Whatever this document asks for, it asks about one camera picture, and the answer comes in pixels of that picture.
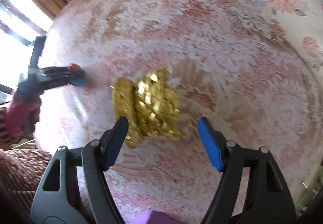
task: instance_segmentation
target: pink floral bedspread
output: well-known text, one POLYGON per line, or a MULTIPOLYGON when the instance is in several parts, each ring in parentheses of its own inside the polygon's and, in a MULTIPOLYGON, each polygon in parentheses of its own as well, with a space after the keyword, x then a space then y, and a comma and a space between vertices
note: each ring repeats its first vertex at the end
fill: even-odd
MULTIPOLYGON (((321 93, 273 24, 236 0, 72 0, 49 31, 40 64, 77 63, 87 83, 45 92, 39 145, 55 152, 100 138, 115 123, 110 85, 166 66, 185 138, 122 147, 106 179, 124 219, 154 209, 201 221, 221 177, 197 133, 202 116, 241 146, 267 146, 294 195, 322 149, 321 93)), ((310 38, 305 44, 315 48, 310 38)))

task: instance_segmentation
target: gold foil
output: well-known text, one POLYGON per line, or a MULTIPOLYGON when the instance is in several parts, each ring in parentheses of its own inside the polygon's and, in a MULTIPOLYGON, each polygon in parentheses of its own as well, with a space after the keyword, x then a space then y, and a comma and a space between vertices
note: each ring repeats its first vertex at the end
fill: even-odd
POLYGON ((119 78, 111 86, 116 119, 125 116, 129 120, 125 140, 128 147, 137 147, 146 136, 181 139, 173 123, 179 116, 179 99, 166 82, 166 68, 161 68, 141 77, 137 83, 119 78))

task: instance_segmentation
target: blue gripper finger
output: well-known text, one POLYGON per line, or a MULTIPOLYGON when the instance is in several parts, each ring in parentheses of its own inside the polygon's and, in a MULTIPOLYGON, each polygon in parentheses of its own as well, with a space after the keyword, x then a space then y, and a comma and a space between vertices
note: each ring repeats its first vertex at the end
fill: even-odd
POLYGON ((197 127, 211 165, 214 166, 218 171, 221 171, 223 169, 221 152, 212 137, 212 132, 208 130, 202 119, 199 119, 197 127))
POLYGON ((82 86, 85 80, 82 78, 72 78, 69 82, 71 85, 82 86))

